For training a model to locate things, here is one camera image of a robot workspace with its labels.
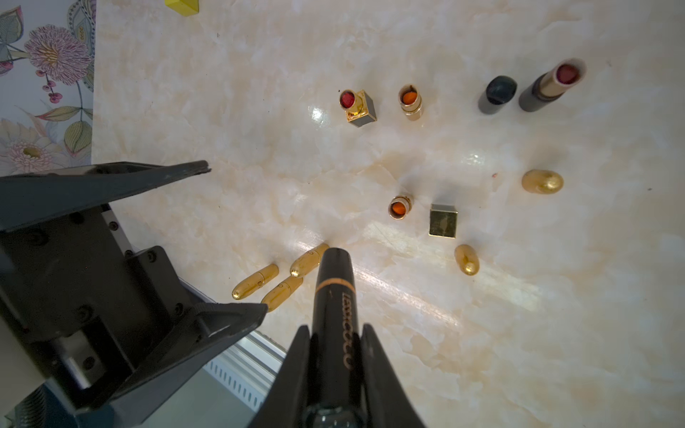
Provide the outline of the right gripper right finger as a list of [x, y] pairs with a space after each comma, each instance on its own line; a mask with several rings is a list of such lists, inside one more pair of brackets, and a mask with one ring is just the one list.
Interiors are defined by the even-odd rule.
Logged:
[[360, 344], [367, 427], [425, 427], [404, 392], [371, 324], [363, 325]]

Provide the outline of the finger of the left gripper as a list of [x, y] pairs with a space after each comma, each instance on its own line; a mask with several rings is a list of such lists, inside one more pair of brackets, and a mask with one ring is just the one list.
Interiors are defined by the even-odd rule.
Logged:
[[201, 303], [134, 366], [105, 353], [105, 387], [78, 412], [81, 427], [136, 427], [146, 422], [203, 366], [260, 326], [260, 303]]
[[205, 160], [171, 166], [112, 162], [1, 178], [1, 230], [10, 232], [207, 174]]

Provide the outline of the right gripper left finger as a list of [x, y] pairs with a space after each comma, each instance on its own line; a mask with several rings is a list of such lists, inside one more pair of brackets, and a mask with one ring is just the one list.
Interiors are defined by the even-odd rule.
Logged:
[[303, 427], [309, 366], [310, 329], [301, 326], [249, 428]]

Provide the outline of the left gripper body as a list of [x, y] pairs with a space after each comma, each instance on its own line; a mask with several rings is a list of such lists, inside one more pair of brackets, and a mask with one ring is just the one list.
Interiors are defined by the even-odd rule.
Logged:
[[75, 413], [105, 387], [105, 353], [136, 366], [197, 299], [159, 246], [135, 250], [100, 205], [1, 230], [1, 310]]

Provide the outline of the black lipstick front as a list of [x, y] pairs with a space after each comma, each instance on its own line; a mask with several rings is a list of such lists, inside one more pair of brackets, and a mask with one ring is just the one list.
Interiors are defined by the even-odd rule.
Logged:
[[362, 366], [351, 256], [327, 249], [314, 294], [306, 427], [360, 427]]

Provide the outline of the square gold lipstick cap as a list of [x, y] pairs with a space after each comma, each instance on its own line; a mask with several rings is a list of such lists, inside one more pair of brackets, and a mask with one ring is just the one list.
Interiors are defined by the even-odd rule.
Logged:
[[454, 239], [457, 234], [458, 211], [452, 205], [432, 204], [429, 213], [430, 236]]

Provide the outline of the square gold lipstick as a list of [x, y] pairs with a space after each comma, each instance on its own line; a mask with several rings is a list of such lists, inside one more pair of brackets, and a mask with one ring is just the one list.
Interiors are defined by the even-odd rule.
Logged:
[[374, 102], [364, 90], [342, 91], [339, 103], [345, 112], [347, 122], [357, 128], [377, 121]]

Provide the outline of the gold bullet lipstick cap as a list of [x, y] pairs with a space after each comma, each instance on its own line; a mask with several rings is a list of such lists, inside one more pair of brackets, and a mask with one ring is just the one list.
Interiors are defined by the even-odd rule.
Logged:
[[562, 176], [551, 170], [532, 169], [522, 177], [522, 187], [531, 194], [556, 194], [564, 185]]

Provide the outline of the black lipstick tube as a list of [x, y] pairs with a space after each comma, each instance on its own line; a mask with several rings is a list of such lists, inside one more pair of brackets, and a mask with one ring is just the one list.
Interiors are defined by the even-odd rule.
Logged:
[[582, 59], [563, 60], [522, 92], [518, 98], [519, 107], [525, 112], [537, 112], [577, 86], [586, 72], [587, 65]]

